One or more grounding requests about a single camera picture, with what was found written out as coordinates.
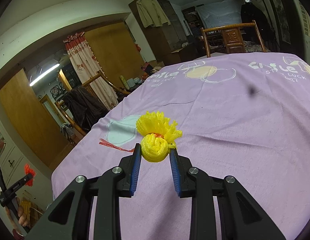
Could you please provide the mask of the person's left hand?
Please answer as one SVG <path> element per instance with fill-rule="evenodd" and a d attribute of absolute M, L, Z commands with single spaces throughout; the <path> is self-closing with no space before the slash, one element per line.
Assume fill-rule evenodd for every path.
<path fill-rule="evenodd" d="M 15 198 L 13 201 L 16 204 L 16 210 L 18 212 L 18 223 L 16 222 L 16 217 L 14 214 L 11 215 L 11 211 L 8 207 L 5 207 L 6 215 L 13 227 L 13 229 L 22 237 L 24 237 L 24 232 L 21 230 L 21 228 L 28 227 L 30 222 L 27 219 L 27 215 L 24 212 L 24 208 L 20 206 L 20 199 L 18 197 Z"/>

